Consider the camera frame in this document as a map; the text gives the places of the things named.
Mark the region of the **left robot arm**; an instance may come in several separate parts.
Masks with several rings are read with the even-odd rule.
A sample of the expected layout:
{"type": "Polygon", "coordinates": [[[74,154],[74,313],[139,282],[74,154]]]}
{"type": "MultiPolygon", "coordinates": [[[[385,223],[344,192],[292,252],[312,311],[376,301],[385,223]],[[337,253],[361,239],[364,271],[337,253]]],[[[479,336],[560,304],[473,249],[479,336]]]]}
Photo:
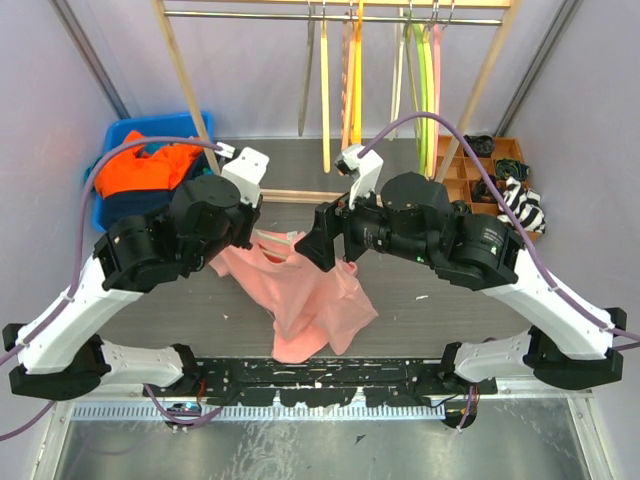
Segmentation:
{"type": "Polygon", "coordinates": [[[244,193],[236,181],[207,175],[180,185],[167,205],[114,223],[57,305],[3,329],[5,348],[20,350],[9,373],[12,393],[65,401],[100,386],[144,384],[167,395],[194,393],[201,371],[189,346],[128,347],[98,332],[124,307],[202,270],[227,247],[250,248],[261,205],[258,187],[244,193]]]}

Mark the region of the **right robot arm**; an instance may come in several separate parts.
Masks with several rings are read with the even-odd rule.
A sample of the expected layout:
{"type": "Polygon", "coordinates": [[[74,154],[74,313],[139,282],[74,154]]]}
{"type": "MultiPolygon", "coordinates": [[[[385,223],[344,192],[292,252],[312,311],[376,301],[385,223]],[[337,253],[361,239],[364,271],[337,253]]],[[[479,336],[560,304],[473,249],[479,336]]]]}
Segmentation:
{"type": "Polygon", "coordinates": [[[625,312],[580,298],[541,266],[511,227],[493,216],[457,211],[440,183],[409,172],[386,182],[379,195],[345,194],[323,203],[295,250],[328,272],[336,264],[336,237],[344,241],[348,262],[374,250],[425,265],[439,279],[492,297],[530,322],[528,330],[506,339],[448,344],[438,379],[449,393],[527,374],[565,390],[622,378],[624,359],[614,339],[626,326],[625,312]]]}

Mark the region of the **pink t shirt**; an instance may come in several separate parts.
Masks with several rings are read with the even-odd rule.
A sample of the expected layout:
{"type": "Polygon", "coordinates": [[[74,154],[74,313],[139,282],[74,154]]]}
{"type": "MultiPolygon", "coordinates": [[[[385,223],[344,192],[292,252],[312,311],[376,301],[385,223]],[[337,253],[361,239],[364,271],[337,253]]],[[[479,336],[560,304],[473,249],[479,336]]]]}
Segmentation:
{"type": "Polygon", "coordinates": [[[209,262],[219,276],[234,278],[271,314],[272,357],[281,363],[302,363],[325,346],[341,355],[378,316],[357,279],[357,265],[338,260],[322,272],[295,251],[303,236],[298,233],[283,263],[269,261],[252,237],[251,249],[230,246],[209,262]]]}

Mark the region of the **cream hanger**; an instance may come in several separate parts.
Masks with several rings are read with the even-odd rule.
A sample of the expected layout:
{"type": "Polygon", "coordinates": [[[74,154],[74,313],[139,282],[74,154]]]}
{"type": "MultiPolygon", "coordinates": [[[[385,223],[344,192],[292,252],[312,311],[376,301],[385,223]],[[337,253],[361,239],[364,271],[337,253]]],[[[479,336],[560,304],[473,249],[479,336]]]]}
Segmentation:
{"type": "Polygon", "coordinates": [[[283,263],[289,258],[297,231],[287,233],[268,232],[255,229],[252,238],[256,241],[259,251],[271,262],[283,263]]]}

